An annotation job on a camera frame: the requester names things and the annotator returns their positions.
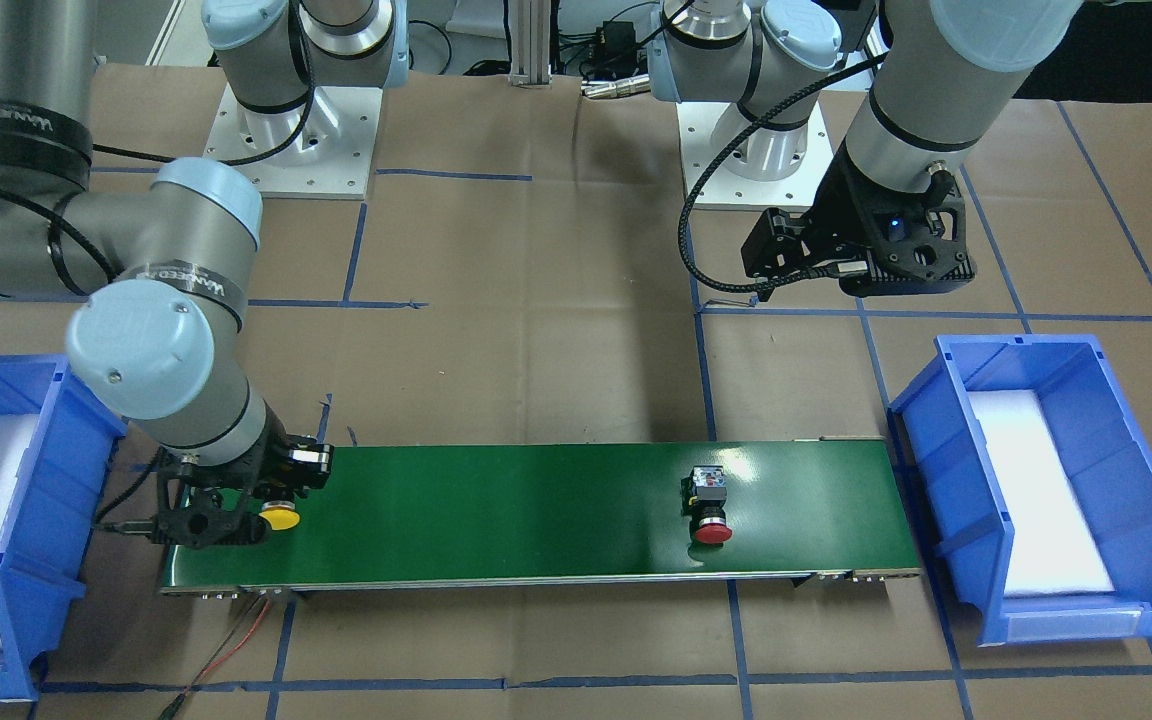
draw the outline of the green conveyor belt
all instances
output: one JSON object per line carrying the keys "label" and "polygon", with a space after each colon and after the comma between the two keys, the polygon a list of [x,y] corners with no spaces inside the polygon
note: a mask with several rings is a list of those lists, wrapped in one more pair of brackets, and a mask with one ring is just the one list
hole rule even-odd
{"label": "green conveyor belt", "polygon": [[[723,465],[722,546],[691,543],[682,478]],[[887,450],[836,441],[342,447],[301,524],[168,551],[166,593],[918,573]]]}

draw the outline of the brown paper floor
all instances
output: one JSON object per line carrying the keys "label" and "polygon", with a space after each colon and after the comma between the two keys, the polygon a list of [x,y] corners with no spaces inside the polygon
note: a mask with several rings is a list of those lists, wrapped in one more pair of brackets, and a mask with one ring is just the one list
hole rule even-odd
{"label": "brown paper floor", "polygon": [[[222,86],[101,68],[93,132],[197,154]],[[824,97],[834,142],[859,101]],[[1152,442],[1152,106],[1011,103],[961,173],[963,291],[858,302],[821,282],[759,306],[710,304],[681,268],[673,113],[567,79],[412,77],[385,100],[366,204],[266,202],[238,342],[253,382],[339,445],[888,435],[882,408],[937,334],[1092,332]],[[93,190],[154,172],[96,165]],[[700,265],[740,278],[751,218],[696,214]],[[0,354],[60,351],[71,312],[0,301]],[[132,433],[109,487],[150,452]],[[153,717],[234,612],[157,597],[157,562],[94,538],[44,700],[0,717]],[[938,564],[880,588],[317,596],[271,612],[183,717],[1152,719],[1152,642],[978,650],[977,630]]]}

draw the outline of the white mounting plate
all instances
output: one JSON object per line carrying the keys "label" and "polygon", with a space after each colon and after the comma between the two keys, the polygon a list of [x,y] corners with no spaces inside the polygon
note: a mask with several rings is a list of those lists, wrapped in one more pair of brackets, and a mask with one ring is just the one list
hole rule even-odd
{"label": "white mounting plate", "polygon": [[[371,151],[380,122],[380,88],[319,88],[340,116],[340,137],[332,154],[306,165],[275,165],[278,156],[260,162],[237,165],[265,197],[311,197],[320,200],[364,200],[371,176]],[[243,141],[238,101],[225,88],[215,122],[207,136],[205,158],[228,159],[255,156]]]}
{"label": "white mounting plate", "polygon": [[[710,161],[718,156],[718,151],[726,145],[725,141],[721,145],[714,146],[708,137],[713,135],[714,124],[728,105],[730,103],[679,104],[682,177],[687,181],[688,192],[691,192],[691,187],[696,184],[700,172],[708,167]],[[704,195],[696,200],[696,207],[765,210],[774,206],[799,213],[812,206],[814,190],[820,184],[820,179],[824,177],[831,160],[833,160],[833,149],[829,146],[829,136],[824,129],[824,115],[817,105],[812,108],[812,116],[808,119],[808,149],[797,172],[782,181],[761,182],[743,179],[726,167],[719,167],[713,177],[705,183]]]}

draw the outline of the white joint cap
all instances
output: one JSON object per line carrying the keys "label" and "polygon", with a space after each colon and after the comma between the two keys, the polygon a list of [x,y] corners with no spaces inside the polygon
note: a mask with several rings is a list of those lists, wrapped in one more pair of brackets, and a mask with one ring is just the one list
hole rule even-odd
{"label": "white joint cap", "polygon": [[838,62],[842,29],[812,0],[768,0],[763,26],[780,50],[809,68],[824,73]]}
{"label": "white joint cap", "polygon": [[92,293],[69,319],[65,351],[104,404],[136,420],[166,418],[194,401],[217,354],[195,301],[151,279]]}
{"label": "white joint cap", "polygon": [[932,20],[969,63],[993,73],[1018,73],[1060,45],[1082,5],[1082,0],[932,0]]}
{"label": "white joint cap", "polygon": [[244,174],[206,158],[179,158],[162,166],[154,177],[154,184],[160,182],[187,187],[220,205],[243,223],[260,250],[260,192]]}
{"label": "white joint cap", "polygon": [[202,28],[212,50],[234,50],[260,37],[282,17],[287,0],[206,0]]}

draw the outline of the blue plastic bin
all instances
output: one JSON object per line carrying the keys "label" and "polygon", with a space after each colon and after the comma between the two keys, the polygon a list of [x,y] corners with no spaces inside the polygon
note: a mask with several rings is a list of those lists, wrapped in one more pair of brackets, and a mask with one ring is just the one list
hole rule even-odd
{"label": "blue plastic bin", "polygon": [[[979,644],[1152,637],[1152,452],[1092,336],[940,336],[892,411],[940,528],[937,554]],[[1036,393],[1056,455],[1114,584],[1109,593],[1005,597],[1011,515],[969,392]]]}
{"label": "blue plastic bin", "polygon": [[29,664],[54,650],[91,536],[109,453],[127,425],[65,356],[0,357],[0,415],[37,414],[0,533],[0,702],[37,700]]}

